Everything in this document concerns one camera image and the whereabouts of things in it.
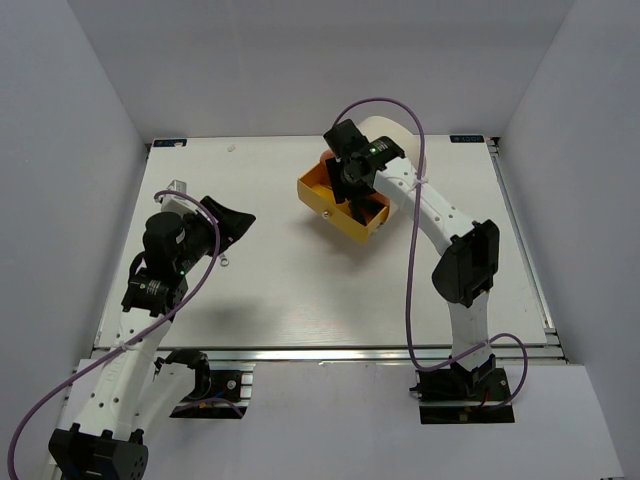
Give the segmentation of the blue label sticker right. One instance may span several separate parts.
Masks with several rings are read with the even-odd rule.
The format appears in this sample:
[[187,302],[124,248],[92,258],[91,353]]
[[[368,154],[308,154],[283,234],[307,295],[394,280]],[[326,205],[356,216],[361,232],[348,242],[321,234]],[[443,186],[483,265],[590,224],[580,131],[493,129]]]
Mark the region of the blue label sticker right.
[[450,135],[449,139],[452,143],[484,143],[485,139],[482,135]]

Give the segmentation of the blue label sticker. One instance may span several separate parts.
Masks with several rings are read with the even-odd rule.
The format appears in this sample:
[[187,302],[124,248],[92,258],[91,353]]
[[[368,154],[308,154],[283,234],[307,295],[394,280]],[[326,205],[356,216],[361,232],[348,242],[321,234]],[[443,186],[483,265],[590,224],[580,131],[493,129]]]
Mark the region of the blue label sticker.
[[484,143],[485,139],[482,135],[450,135],[449,139],[452,143]]
[[187,144],[186,139],[155,139],[153,148],[180,148]]

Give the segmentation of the yellow drawer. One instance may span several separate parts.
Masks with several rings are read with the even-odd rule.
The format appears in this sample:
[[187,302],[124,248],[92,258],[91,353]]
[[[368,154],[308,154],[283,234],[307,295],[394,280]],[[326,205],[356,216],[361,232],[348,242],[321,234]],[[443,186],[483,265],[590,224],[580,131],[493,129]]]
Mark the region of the yellow drawer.
[[336,204],[329,185],[327,170],[319,161],[297,180],[298,199],[351,240],[366,244],[370,237],[394,214],[394,207],[388,206],[369,224],[359,224],[350,214],[348,201]]

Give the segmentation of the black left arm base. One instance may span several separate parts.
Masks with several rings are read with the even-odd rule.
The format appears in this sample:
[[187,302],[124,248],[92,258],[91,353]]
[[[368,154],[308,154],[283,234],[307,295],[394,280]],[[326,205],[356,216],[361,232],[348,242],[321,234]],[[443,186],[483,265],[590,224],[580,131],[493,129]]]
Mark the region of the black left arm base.
[[166,364],[186,366],[193,388],[171,414],[172,418],[240,419],[251,398],[253,373],[236,367],[214,367],[205,352],[195,349],[172,351]]

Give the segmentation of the cream round drawer cabinet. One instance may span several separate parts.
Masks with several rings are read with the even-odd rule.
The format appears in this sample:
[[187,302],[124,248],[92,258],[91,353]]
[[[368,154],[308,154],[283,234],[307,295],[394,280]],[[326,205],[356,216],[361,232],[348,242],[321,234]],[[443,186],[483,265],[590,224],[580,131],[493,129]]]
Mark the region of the cream round drawer cabinet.
[[393,140],[406,154],[415,169],[420,160],[420,137],[411,133],[399,123],[382,116],[370,116],[357,123],[357,128],[373,141],[382,136]]

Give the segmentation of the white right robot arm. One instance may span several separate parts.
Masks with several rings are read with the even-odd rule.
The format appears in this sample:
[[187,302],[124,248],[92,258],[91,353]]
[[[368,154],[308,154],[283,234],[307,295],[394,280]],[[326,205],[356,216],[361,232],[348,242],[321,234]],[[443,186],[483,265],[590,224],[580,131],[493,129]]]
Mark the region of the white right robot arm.
[[393,121],[378,118],[367,129],[347,119],[323,138],[332,153],[325,162],[334,199],[362,202],[373,194],[413,218],[440,259],[431,275],[447,302],[452,331],[453,390],[472,399],[488,385],[496,365],[488,334],[489,292],[498,270],[500,231],[458,210],[425,178],[426,141]]

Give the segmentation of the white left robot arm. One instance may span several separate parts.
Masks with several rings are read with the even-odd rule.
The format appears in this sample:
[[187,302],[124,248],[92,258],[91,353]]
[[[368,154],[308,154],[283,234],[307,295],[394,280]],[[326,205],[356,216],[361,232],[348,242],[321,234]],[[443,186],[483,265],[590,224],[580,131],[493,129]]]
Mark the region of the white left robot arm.
[[163,191],[156,199],[160,210],[146,221],[129,266],[116,339],[92,365],[97,382],[75,419],[49,440],[65,479],[142,478],[146,442],[164,420],[224,398],[205,353],[176,349],[160,357],[157,350],[196,292],[188,273],[203,258],[217,260],[256,218],[210,197]]

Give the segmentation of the blue label sticker left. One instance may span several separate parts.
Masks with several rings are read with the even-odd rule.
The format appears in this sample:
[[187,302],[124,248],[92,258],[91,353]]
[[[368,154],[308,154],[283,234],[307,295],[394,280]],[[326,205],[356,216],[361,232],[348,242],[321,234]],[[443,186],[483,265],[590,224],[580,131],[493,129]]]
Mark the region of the blue label sticker left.
[[155,139],[153,148],[180,148],[187,144],[186,139]]

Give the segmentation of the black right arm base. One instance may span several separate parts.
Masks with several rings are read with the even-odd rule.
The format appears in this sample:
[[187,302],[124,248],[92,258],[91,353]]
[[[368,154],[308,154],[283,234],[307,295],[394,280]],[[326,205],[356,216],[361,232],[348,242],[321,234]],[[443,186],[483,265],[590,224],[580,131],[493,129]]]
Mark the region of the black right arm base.
[[513,424],[511,395],[503,368],[497,368],[473,390],[450,369],[416,373],[409,394],[418,401],[423,425]]

